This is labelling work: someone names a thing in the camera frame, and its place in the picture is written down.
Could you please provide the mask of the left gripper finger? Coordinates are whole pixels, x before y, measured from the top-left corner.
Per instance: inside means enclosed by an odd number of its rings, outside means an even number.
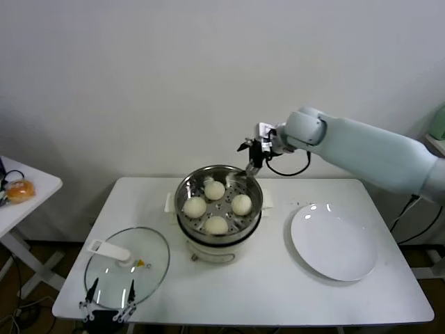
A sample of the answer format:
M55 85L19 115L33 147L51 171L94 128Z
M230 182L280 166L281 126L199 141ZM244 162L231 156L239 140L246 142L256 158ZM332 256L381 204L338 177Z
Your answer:
M135 297L134 280L132 280L130 288L122 292L121 309L113 316L113 320L129 320L136 311Z
M99 278L96 278L92 286L87 290L86 297L83 301L79 302L79 309L83 315L83 320L94 320L95 316L92 313L91 305L94 301L94 295L99 282Z

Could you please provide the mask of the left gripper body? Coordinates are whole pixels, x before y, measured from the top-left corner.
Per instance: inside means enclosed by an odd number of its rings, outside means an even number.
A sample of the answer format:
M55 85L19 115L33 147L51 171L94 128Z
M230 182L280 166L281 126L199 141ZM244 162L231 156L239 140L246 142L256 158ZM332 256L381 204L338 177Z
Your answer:
M119 321L117 310L94 310L83 321L87 333L117 333L125 323Z

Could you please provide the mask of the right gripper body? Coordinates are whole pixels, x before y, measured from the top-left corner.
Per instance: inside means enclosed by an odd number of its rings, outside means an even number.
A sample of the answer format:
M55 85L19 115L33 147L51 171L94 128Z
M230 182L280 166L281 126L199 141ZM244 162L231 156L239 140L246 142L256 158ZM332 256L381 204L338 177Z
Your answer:
M250 146L250 163L262 164L267 158L294 153L283 130L256 130Z

